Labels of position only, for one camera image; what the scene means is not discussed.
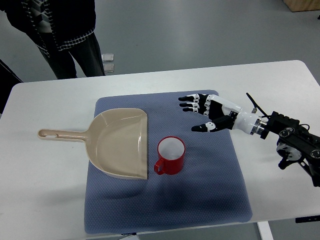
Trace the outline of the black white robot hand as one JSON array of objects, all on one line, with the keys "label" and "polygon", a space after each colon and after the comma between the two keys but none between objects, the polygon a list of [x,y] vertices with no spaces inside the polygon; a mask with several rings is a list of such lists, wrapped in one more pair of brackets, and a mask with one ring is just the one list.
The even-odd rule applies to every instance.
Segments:
[{"label": "black white robot hand", "polygon": [[258,133],[261,118],[244,110],[243,107],[216,94],[193,93],[178,99],[184,112],[194,112],[208,117],[209,122],[195,125],[193,132],[218,132],[221,130],[241,130],[248,135]]}]

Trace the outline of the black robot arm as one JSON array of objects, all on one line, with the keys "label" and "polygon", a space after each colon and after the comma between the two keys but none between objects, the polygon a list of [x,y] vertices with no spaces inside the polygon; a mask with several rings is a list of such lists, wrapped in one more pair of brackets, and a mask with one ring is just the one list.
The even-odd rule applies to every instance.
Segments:
[{"label": "black robot arm", "polygon": [[320,137],[309,133],[310,126],[276,111],[266,114],[249,93],[253,104],[252,113],[262,113],[252,128],[251,134],[265,139],[269,133],[278,135],[276,152],[282,157],[278,167],[282,170],[299,164],[311,177],[314,187],[320,186]]}]

